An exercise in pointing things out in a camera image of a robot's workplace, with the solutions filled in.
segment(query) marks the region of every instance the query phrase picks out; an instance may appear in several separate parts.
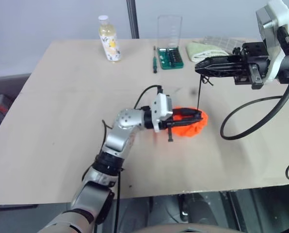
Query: metal pole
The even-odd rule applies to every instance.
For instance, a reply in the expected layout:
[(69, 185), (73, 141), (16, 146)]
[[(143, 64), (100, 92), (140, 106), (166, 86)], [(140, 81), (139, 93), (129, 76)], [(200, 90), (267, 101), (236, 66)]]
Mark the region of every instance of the metal pole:
[(131, 38), (139, 39), (135, 0), (126, 0)]

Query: orange sponge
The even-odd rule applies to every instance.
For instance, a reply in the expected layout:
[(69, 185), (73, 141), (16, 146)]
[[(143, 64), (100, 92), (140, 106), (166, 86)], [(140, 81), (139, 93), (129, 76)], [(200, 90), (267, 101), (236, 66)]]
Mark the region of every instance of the orange sponge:
[[(208, 122), (208, 115), (204, 112), (202, 112), (202, 120), (199, 122), (196, 122), (194, 124), (191, 125), (187, 125), (187, 126), (176, 126), (172, 128), (172, 132), (178, 136), (182, 136), (182, 137), (193, 137), (197, 134), (199, 134), (202, 129), (207, 125)], [(173, 116), (174, 120), (181, 120), (184, 117), (181, 115), (175, 115)]]

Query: towel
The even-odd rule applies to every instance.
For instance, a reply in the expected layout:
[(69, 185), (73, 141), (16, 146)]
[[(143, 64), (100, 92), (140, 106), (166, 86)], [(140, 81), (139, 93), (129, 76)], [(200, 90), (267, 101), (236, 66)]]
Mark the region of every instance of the towel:
[(204, 45), (196, 42), (187, 44), (186, 50), (192, 62), (199, 63), (207, 57), (229, 55), (223, 49), (214, 45)]

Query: bottle cap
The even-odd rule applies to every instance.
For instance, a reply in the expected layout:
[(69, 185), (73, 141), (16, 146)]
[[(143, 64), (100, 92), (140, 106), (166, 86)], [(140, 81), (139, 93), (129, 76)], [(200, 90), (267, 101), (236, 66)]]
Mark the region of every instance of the bottle cap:
[(98, 20), (101, 24), (108, 24), (109, 23), (109, 17), (108, 16), (99, 16)]

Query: screwdriver bit set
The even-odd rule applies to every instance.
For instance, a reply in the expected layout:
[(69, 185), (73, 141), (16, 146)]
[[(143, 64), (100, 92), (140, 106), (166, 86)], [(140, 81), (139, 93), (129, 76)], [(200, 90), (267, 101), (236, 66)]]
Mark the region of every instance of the screwdriver bit set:
[(158, 54), (162, 69), (183, 68), (183, 62), (178, 47), (158, 48)]

